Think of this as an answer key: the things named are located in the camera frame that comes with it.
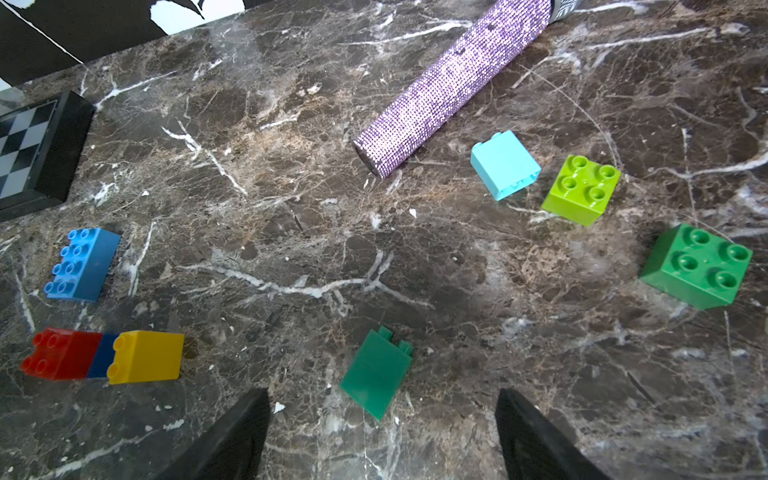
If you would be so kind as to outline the dark blue lego brick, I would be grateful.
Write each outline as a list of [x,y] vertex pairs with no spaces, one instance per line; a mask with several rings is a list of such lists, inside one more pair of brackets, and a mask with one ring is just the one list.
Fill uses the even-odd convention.
[[104,333],[86,375],[87,378],[106,378],[107,371],[114,361],[114,341],[118,334]]

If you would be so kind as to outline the yellow lego brick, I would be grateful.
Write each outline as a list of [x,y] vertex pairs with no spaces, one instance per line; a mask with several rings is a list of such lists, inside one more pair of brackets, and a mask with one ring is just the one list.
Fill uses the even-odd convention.
[[184,335],[153,331],[121,333],[107,370],[111,385],[175,380],[179,378]]

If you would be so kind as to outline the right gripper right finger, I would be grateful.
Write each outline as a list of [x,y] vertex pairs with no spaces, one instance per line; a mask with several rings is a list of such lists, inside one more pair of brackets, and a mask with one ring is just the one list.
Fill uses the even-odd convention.
[[609,480],[520,392],[499,392],[495,419],[510,479]]

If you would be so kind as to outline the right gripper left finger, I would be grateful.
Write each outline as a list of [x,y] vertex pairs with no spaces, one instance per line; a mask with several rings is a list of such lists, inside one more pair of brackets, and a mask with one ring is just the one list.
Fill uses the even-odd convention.
[[159,479],[254,479],[271,419],[268,390],[253,388],[219,418]]

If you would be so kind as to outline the dark green long lego brick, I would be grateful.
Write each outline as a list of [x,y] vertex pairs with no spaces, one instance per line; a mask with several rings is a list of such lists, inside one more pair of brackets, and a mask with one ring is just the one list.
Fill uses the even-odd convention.
[[413,361],[413,345],[392,342],[385,326],[371,330],[345,374],[341,389],[380,421]]

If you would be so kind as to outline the red lego brick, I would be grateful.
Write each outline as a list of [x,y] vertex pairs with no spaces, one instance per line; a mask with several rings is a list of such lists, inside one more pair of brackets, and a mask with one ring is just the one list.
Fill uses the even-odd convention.
[[48,327],[35,335],[35,351],[23,360],[21,370],[48,380],[84,379],[102,337],[97,332]]

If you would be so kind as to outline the light blue long lego brick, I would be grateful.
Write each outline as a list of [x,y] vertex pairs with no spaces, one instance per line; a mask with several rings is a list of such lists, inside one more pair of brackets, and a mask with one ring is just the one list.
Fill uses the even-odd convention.
[[121,237],[102,228],[71,230],[69,245],[44,287],[49,299],[96,302],[101,294]]

